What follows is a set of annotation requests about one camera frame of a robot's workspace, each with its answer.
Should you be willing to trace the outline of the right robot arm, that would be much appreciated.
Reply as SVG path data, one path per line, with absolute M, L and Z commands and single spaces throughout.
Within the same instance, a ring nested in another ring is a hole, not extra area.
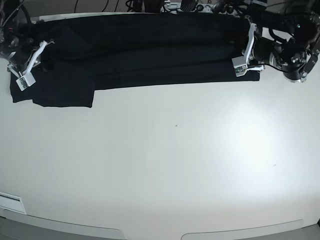
M 43 20 L 33 21 L 23 0 L 0 2 L 0 58 L 7 71 L 21 76 L 28 67 L 51 72 L 53 61 L 46 53 L 36 56 L 41 43 L 53 44 L 52 29 Z

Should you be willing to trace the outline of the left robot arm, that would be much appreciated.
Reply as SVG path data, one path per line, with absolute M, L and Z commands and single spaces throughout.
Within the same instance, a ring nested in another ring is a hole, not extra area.
M 281 6 L 245 10 L 257 25 L 248 68 L 269 66 L 292 82 L 304 82 L 320 54 L 320 2 L 285 0 Z

